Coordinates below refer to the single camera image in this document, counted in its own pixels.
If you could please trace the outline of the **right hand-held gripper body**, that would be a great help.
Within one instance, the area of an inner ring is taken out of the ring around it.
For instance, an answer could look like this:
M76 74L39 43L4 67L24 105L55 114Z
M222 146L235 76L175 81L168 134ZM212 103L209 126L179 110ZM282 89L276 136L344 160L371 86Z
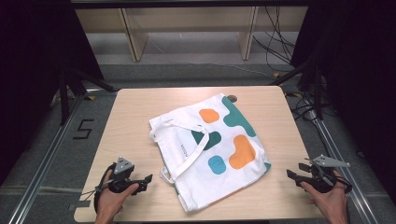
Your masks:
M311 166L310 174L312 178L307 182L309 182L316 191L321 193L329 192L337 182L344 185L345 193L351 191L351 184L349 181L334 174L336 167L349 167L349 162L339 161L324 155L320 155L314 159L308 159L308 161L309 163L307 165Z

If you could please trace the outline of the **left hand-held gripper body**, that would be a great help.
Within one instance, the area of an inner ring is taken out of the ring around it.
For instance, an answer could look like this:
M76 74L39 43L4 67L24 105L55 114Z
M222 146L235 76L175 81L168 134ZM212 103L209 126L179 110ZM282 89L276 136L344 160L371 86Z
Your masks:
M130 179L133 170L133 163L127 161L123 157L119 157L115 166L112 168L112 173L109 178L110 182L108 184L109 190L114 193L122 193L133 184L137 184L139 187L138 180Z

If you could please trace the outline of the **white tote bag coloured blobs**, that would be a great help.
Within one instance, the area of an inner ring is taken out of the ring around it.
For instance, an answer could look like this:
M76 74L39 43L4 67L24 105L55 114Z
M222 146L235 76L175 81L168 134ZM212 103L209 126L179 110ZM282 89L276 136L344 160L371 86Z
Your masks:
M224 94L149 121L162 178L187 212L201 210L259 180L271 162L255 130Z

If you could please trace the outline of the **person's right hand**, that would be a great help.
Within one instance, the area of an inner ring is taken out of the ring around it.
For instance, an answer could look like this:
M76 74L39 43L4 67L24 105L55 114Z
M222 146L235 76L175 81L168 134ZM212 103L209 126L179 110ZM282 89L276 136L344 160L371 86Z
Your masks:
M332 190L326 193L316 191L311 185L302 182L303 189L311 195L307 202L318 207L323 216L327 219L332 217L344 217L347 212L347 197L344 185L337 182Z

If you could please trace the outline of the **person's left hand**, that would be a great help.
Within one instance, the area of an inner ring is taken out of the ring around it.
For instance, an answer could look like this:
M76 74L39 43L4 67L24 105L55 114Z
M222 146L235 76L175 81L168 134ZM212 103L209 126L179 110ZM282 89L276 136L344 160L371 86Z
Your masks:
M97 205L97 217L99 219L112 219L122 210L123 203L138 187L138 184L132 184L125 191L114 193L108 189L107 184L104 184Z

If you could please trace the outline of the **black tape strip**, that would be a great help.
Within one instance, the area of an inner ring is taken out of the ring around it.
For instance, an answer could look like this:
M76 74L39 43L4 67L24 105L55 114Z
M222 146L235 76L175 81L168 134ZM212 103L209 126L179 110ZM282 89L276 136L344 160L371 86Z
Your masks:
M68 205L68 211L76 211L77 208L90 207L91 200L88 201L77 201L76 203L70 203Z

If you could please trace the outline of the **black metal stand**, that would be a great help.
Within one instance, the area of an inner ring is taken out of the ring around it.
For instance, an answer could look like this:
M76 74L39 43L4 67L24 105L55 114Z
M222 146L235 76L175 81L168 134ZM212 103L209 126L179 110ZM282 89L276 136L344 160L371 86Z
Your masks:
M321 113L321 71L318 66L318 61L314 59L307 60L301 65L297 66L281 78L277 78L270 83L270 86L279 86L288 81L292 77L301 74L300 81L297 84L299 91L307 91L310 87L314 90L314 111L318 119L323 120Z
M71 67L63 68L60 75L58 76L58 80L59 93L61 96L62 125L65 125L68 118L70 117L68 90L71 90L76 96L83 96L87 92L86 88L82 83L83 80L87 80L105 91L119 91L119 89L106 84L103 80L97 77L89 76L88 74Z

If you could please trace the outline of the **dark curtain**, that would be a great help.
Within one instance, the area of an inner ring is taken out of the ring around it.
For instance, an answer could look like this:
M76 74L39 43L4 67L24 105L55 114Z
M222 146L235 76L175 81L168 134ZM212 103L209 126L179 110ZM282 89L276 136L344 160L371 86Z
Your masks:
M0 185L50 107L64 67L103 77L71 0L0 0Z
M320 62L328 93L386 193L396 204L396 0L311 0L291 64L303 63L332 16Z

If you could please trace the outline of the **light wooden shelf unit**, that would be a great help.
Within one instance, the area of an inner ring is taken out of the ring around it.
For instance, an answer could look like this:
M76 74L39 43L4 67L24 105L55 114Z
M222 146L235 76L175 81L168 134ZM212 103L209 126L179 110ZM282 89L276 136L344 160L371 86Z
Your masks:
M124 33L132 60L141 60L150 33L235 32L244 61L249 59L253 34L271 31L275 22L282 32L298 32L306 7L155 7L79 9L87 33Z

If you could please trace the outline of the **silver metal floor rail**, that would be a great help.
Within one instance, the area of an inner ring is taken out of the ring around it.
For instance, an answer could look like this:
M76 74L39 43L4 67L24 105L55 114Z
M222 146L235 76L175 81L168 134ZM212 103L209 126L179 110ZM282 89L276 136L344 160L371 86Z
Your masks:
M344 161L344 157L341 155L338 147L332 139L332 136L327 129L323 120L315 119L313 121L320 136L324 141L324 145L327 148L327 153L333 159ZM340 167L338 172L345 177L352 185L353 190L349 193L352 202L355 204L357 211L362 219L364 224L378 224L378 220L375 216L373 209L371 208L367 198L364 196L363 191L358 185L355 177L346 167Z
M7 224L23 224L35 201L36 195L38 194L39 189L45 177L47 176L47 173L54 161L54 158L58 153L60 145L62 144L64 136L70 126L71 120L76 114L78 107L82 103L83 99L84 96L77 96L72 103L69 103L68 101L65 102L67 105L70 106L69 117L66 118L57 129L57 132L53 137L44 158L36 169L35 174L33 175L29 185L24 190Z

